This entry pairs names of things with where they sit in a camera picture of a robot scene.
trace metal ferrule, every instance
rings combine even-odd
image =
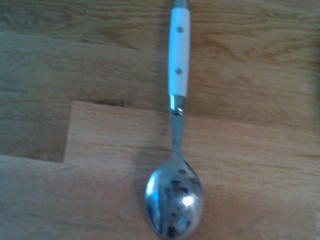
[[[175,0],[174,1],[175,8],[183,8],[189,10],[189,0]]]
[[[186,111],[187,98],[181,95],[170,95],[170,113],[175,116],[184,116]]]

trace white plastic handle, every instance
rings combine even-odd
[[[171,12],[168,86],[169,95],[187,97],[190,57],[190,11],[175,7]]]

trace wood grain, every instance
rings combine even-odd
[[[135,201],[132,211],[144,212],[148,178],[170,152],[166,113],[73,104],[64,162],[125,176],[117,192],[132,189],[125,198]],[[187,116],[182,153],[205,194],[195,239],[320,236],[320,147],[314,132]],[[147,229],[143,218],[139,223]]]
[[[125,172],[105,170],[1,155],[0,238],[157,239]]]
[[[5,0],[0,3],[0,31],[81,41],[85,16],[79,0]]]
[[[166,112],[172,4],[2,1],[0,153],[62,161],[72,100]],[[317,129],[317,1],[191,10],[189,116]]]

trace light wood plank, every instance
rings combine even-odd
[[[150,174],[170,152],[168,114],[74,102],[64,162],[105,174],[117,169],[140,211]],[[317,236],[320,147],[314,132],[187,116],[182,152],[205,194],[194,238]]]
[[[152,240],[121,169],[0,156],[0,239]]]

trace spoon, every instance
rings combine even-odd
[[[149,223],[163,240],[181,240],[200,223],[204,200],[195,171],[181,154],[190,55],[189,0],[175,0],[169,37],[171,157],[151,175],[145,190]]]

